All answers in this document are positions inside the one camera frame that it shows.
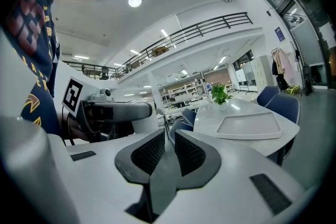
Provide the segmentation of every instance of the gray floor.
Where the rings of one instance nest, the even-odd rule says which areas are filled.
[[[334,154],[336,91],[319,90],[308,97],[299,94],[296,97],[301,105],[300,132],[282,167],[308,189],[321,183]],[[166,141],[165,149],[151,176],[152,204],[156,214],[162,213],[174,198],[176,181],[181,178],[179,162],[170,142]]]

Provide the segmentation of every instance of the blue sign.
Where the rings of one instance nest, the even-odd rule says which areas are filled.
[[[282,33],[280,27],[278,27],[277,29],[275,29],[275,33],[277,34],[280,42],[283,41],[285,39],[284,34]]]

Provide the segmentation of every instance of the potted plant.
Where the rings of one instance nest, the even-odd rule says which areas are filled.
[[[233,96],[225,93],[225,85],[213,86],[211,90],[212,99],[217,104],[215,105],[219,110],[227,109],[227,100]]]

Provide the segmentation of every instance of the white tray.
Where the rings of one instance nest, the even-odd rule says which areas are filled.
[[[237,140],[261,140],[279,138],[281,126],[273,112],[250,115],[226,116],[217,131],[219,138]]]

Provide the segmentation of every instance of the pink garment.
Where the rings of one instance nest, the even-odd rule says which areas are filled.
[[[285,80],[287,81],[288,84],[290,84],[290,80],[294,78],[292,65],[290,64],[288,56],[284,54],[282,50],[279,50],[279,57],[282,69],[284,70],[283,75],[285,77]]]

